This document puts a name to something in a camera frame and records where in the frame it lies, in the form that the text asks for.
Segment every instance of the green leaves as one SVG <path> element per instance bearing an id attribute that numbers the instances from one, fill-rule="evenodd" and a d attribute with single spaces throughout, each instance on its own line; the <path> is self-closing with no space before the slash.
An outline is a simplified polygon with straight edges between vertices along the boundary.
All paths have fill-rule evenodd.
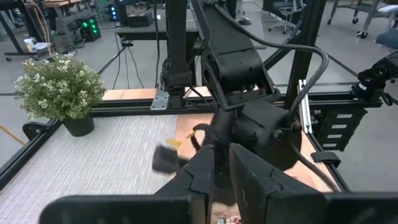
<path id="1" fill-rule="evenodd" d="M 102 100 L 104 83 L 85 62 L 71 55 L 54 55 L 53 59 L 23 63 L 25 74 L 16 80 L 16 98 L 22 101 L 19 108 L 29 118 L 83 118 Z"/>

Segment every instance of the floor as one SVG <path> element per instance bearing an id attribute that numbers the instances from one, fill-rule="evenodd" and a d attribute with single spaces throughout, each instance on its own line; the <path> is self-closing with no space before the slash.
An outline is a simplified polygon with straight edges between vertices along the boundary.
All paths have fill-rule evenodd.
<path id="1" fill-rule="evenodd" d="M 283 35 L 280 30 L 268 32 L 267 28 L 272 24 L 268 14 L 263 14 L 259 6 L 262 3 L 256 1 L 245 3 L 246 15 L 257 21 L 262 19 L 264 37 L 268 41 L 283 42 L 287 35 Z M 349 9 L 338 9 L 335 18 L 330 26 L 326 21 L 331 11 L 331 2 L 328 2 L 324 12 L 317 45 L 326 50 L 344 64 L 348 65 L 356 72 L 369 68 L 372 64 L 388 55 L 389 51 L 377 46 L 373 40 L 378 34 L 385 31 L 386 20 L 375 19 L 369 27 L 367 39 L 358 39 L 356 31 L 360 30 L 366 15 L 359 13 L 359 23 L 352 24 L 353 11 Z M 84 60 L 92 69 L 99 70 L 117 52 L 115 37 L 111 29 L 101 30 L 102 38 L 93 43 L 86 43 L 85 48 L 80 49 L 77 58 Z M 0 42 L 0 52 L 13 51 L 10 42 Z M 134 41 L 131 47 L 134 59 L 137 62 L 137 69 L 143 85 L 146 88 L 153 88 L 155 82 L 155 59 L 156 47 L 154 41 Z M 165 58 L 165 42 L 160 43 L 161 60 Z M 259 50 L 263 59 L 267 58 L 274 49 Z M 270 69 L 269 73 L 276 84 L 286 84 L 289 79 L 290 65 L 294 53 L 291 52 L 276 66 Z M 23 75 L 21 63 L 23 57 L 14 57 L 11 62 L 0 60 L 0 93 L 12 93 L 14 91 L 14 80 Z M 140 84 L 135 73 L 134 64 L 130 53 L 121 54 L 121 68 L 115 89 L 127 88 L 126 72 L 129 76 L 130 88 L 140 88 Z M 319 58 L 314 56 L 308 76 L 310 76 L 319 64 Z M 118 60 L 115 60 L 104 73 L 101 74 L 108 89 L 112 89 L 115 78 L 117 77 Z M 327 82 L 355 82 L 356 78 L 350 75 L 335 63 L 330 62 L 325 74 L 319 83 Z M 388 86 L 387 91 L 393 96 L 398 96 L 396 86 Z M 5 126 L 13 134 L 27 141 L 22 132 L 22 125 L 28 122 L 24 111 L 19 110 L 19 102 L 13 96 L 0 96 L 0 125 Z M 387 107 L 370 109 L 364 117 L 355 135 L 349 142 L 345 152 L 339 152 L 342 163 L 338 170 L 341 172 L 345 181 L 355 191 L 395 191 L 398 190 L 398 173 L 394 172 L 398 151 L 398 139 L 396 129 L 398 119 L 397 107 Z M 0 142 L 3 147 L 0 151 L 0 166 L 4 164 L 21 145 L 10 138 L 5 133 L 0 133 Z"/>

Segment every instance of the potted plant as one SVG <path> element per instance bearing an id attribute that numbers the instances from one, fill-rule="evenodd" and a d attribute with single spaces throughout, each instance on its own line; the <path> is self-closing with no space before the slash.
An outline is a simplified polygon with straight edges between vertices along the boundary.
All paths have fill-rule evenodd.
<path id="1" fill-rule="evenodd" d="M 49 60 L 23 63 L 25 75 L 16 81 L 16 98 L 30 119 L 59 119 L 73 136 L 94 130 L 90 115 L 105 93 L 100 76 L 72 55 L 55 54 Z"/>

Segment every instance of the chair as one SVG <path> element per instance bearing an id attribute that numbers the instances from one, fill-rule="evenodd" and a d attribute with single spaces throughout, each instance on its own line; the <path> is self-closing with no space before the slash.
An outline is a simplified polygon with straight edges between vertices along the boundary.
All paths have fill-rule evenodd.
<path id="1" fill-rule="evenodd" d="M 268 28 L 268 31 L 271 31 L 273 28 L 276 27 L 283 27 L 284 31 L 282 33 L 286 34 L 286 30 L 288 27 L 293 29 L 295 27 L 295 24 L 292 23 L 292 16 L 296 12 L 301 12 L 303 5 L 303 0 L 286 0 L 281 2 L 275 2 L 272 5 L 272 8 L 278 10 L 282 15 L 284 15 L 285 19 L 270 26 L 270 28 Z"/>

